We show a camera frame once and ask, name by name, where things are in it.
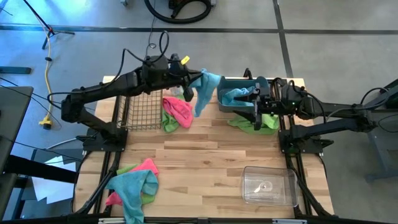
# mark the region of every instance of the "crumpled towel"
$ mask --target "crumpled towel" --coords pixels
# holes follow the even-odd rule
[[[143,224],[141,192],[155,195],[159,183],[151,170],[139,170],[113,177],[106,188],[115,190],[122,198],[124,219],[127,224]]]
[[[135,172],[138,170],[151,170],[155,174],[156,177],[159,174],[159,170],[156,168],[154,161],[152,161],[152,159],[146,159],[141,165],[134,166],[130,170],[126,170],[126,168],[124,168],[124,169],[122,169],[121,172],[118,172],[118,171],[120,171],[120,170],[118,170],[118,171],[116,171],[116,173],[119,175],[119,174],[123,174],[125,172]],[[155,200],[155,196],[142,194],[142,203],[143,204],[151,203],[154,200]],[[105,205],[115,205],[115,204],[123,205],[123,201],[116,192],[113,192],[106,199]]]
[[[253,103],[234,100],[234,97],[248,94],[250,91],[253,90],[254,86],[249,88],[233,89],[223,95],[223,97],[221,98],[221,104],[226,106],[253,106]]]
[[[192,106],[176,97],[163,97],[163,109],[173,115],[175,120],[184,128],[189,128],[193,121]]]
[[[228,124],[233,127],[238,127],[240,130],[248,134],[274,134],[279,128],[278,116],[271,116],[269,114],[262,114],[262,125],[260,130],[255,131],[254,125],[246,118],[236,115],[236,117]]]
[[[166,110],[162,110],[162,127],[166,133],[171,133],[180,126],[180,124],[174,119],[172,115],[169,115]]]
[[[210,102],[214,89],[218,86],[221,76],[207,72],[205,68],[201,70],[202,76],[191,83],[191,88],[196,88],[198,101],[195,105],[195,117],[199,117],[205,106]]]

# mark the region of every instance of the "wooden tabletop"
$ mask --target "wooden tabletop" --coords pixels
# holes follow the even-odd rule
[[[112,77],[104,77],[108,82]],[[301,78],[295,84],[304,86]],[[111,121],[115,98],[98,102],[95,115]],[[155,201],[143,206],[146,217],[293,218],[291,207],[246,204],[241,196],[241,174],[245,166],[286,168],[278,137],[249,135],[228,126],[233,113],[218,110],[216,95],[189,129],[179,127],[167,134],[163,129],[130,131],[119,168],[152,158],[159,169]],[[295,118],[296,124],[312,121]],[[100,179],[103,152],[93,152],[81,167],[74,207],[79,209]],[[333,213],[325,171],[313,154],[302,155],[308,188],[326,211]],[[108,191],[104,191],[101,211]],[[113,217],[123,216],[114,205]]]

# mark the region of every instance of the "teal bin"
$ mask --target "teal bin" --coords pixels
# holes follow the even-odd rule
[[[221,77],[220,83],[217,86],[217,99],[218,99],[218,109],[225,113],[232,113],[234,110],[239,111],[253,111],[253,106],[226,106],[223,105],[222,97],[225,93],[236,89],[236,88],[249,88],[255,86],[256,83],[260,83],[261,86],[265,86],[269,91],[268,81],[264,77],[258,77],[255,80],[240,80],[240,79],[226,79]]]

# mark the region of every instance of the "metal wire basket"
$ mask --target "metal wire basket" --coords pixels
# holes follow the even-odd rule
[[[150,95],[142,93],[133,97],[120,97],[118,126],[130,131],[160,129],[162,127],[162,98],[162,90],[153,91]]]

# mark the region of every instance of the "yellow cable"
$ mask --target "yellow cable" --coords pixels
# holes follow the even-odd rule
[[[51,56],[51,43],[50,43],[50,37],[47,34],[47,31],[45,30],[44,24],[42,23],[42,21],[35,15],[36,19],[38,20],[38,22],[40,23],[40,25],[43,28],[45,37],[47,38],[47,43],[49,44],[49,54],[47,55],[48,58],[50,58]],[[46,65],[45,65],[45,71],[44,71],[44,80],[45,80],[45,84],[47,86],[47,90],[49,91],[49,94],[51,93],[51,88],[50,88],[50,83],[49,83],[49,61],[47,61]],[[50,120],[50,113],[52,111],[52,105],[50,103],[49,105],[49,112],[47,112],[47,114],[45,115],[45,117],[43,118],[43,120],[41,122],[39,122],[39,124],[45,124],[45,123],[49,123],[52,124],[51,120]]]

